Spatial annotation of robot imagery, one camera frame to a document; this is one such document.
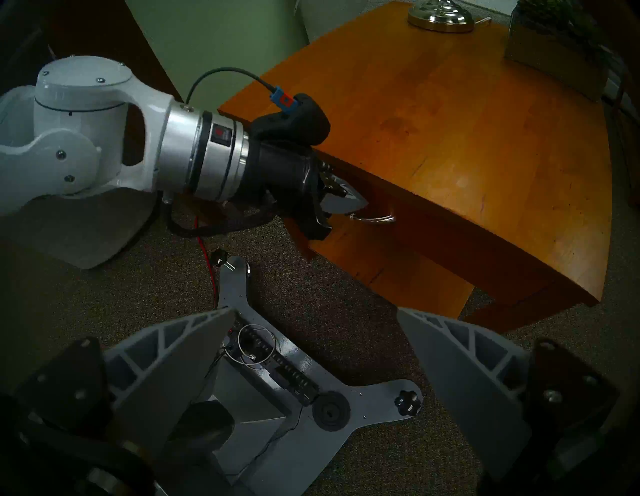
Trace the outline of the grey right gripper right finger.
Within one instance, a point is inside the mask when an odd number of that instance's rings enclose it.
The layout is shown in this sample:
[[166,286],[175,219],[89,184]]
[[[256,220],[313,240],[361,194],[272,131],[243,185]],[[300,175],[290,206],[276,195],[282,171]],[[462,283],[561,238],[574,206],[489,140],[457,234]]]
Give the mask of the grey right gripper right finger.
[[435,396],[488,483],[555,483],[600,447],[620,391],[559,342],[530,350],[489,329],[399,307]]

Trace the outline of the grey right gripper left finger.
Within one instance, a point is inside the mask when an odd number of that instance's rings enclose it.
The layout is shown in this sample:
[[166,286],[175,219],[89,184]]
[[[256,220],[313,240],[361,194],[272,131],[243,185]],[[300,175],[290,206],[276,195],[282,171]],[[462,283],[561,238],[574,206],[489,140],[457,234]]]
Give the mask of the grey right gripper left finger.
[[235,320],[231,308],[141,329],[111,349],[80,338],[28,376],[15,397],[46,423],[89,433],[110,413],[124,440],[157,458],[200,388]]

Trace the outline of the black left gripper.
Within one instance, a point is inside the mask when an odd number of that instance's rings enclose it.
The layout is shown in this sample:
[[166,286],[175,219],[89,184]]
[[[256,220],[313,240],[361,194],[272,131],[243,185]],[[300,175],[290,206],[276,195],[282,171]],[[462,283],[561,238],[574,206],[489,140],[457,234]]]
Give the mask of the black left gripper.
[[296,143],[249,143],[245,165],[245,200],[265,205],[268,195],[276,209],[294,220],[310,241],[323,241],[333,228],[328,215],[349,215],[369,202],[343,179],[334,179],[344,196],[327,189],[332,172],[315,151]]

